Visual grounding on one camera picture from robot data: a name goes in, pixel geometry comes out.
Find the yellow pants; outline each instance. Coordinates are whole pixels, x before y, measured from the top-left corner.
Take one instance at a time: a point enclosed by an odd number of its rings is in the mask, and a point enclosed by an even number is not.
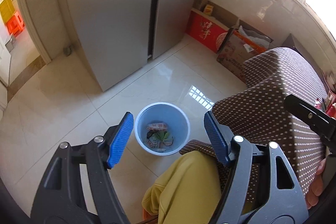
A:
[[[220,197],[214,158],[192,151],[157,178],[142,206],[151,215],[159,215],[158,224],[207,224]]]

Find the fingers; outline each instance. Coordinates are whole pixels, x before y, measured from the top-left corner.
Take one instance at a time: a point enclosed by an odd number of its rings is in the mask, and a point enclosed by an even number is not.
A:
[[[322,175],[315,177],[314,181],[310,185],[310,190],[312,190],[315,196],[320,196],[323,192],[323,180]]]
[[[307,205],[307,209],[309,210],[311,208],[311,205],[309,204],[309,202],[307,201],[307,198],[305,198],[306,200],[306,205]]]
[[[308,193],[305,196],[307,208],[310,209],[311,207],[315,206],[319,201],[319,196],[323,192],[323,180],[322,180],[322,173],[326,167],[326,160],[324,159],[319,163],[317,167],[315,178],[313,182],[309,186]]]
[[[317,196],[314,195],[313,191],[309,188],[308,193],[306,194],[306,201],[311,205],[311,206],[315,206],[318,201],[319,198]]]
[[[315,176],[323,173],[323,171],[326,167],[326,161],[327,161],[327,159],[324,159],[324,160],[320,161],[319,166],[317,167]]]

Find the doorway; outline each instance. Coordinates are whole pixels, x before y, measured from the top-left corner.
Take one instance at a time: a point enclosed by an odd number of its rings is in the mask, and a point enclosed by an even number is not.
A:
[[[36,49],[28,30],[25,26],[23,29],[12,30],[8,26],[8,18],[13,14],[14,20],[16,19],[15,13],[18,14],[20,18],[21,12],[17,3],[17,0],[0,0],[0,3],[6,3],[4,7],[13,8],[9,15],[3,15],[7,11],[2,11],[1,14],[1,24],[5,26],[2,28],[1,38],[5,43],[6,49],[9,51],[10,66],[8,72],[8,86],[11,85],[14,80],[24,71],[30,63],[32,63],[36,58],[40,56],[38,50]]]

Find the red stool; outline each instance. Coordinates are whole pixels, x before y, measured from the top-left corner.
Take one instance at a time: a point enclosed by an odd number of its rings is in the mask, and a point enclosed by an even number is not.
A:
[[[20,14],[15,12],[10,20],[8,20],[6,23],[6,26],[9,34],[14,34],[14,36],[17,36],[23,31],[25,23],[23,22]]]

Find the stainless steel refrigerator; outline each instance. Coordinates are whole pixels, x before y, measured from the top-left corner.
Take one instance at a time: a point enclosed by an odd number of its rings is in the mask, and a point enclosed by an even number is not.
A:
[[[103,91],[183,37],[193,0],[68,0],[86,59]]]

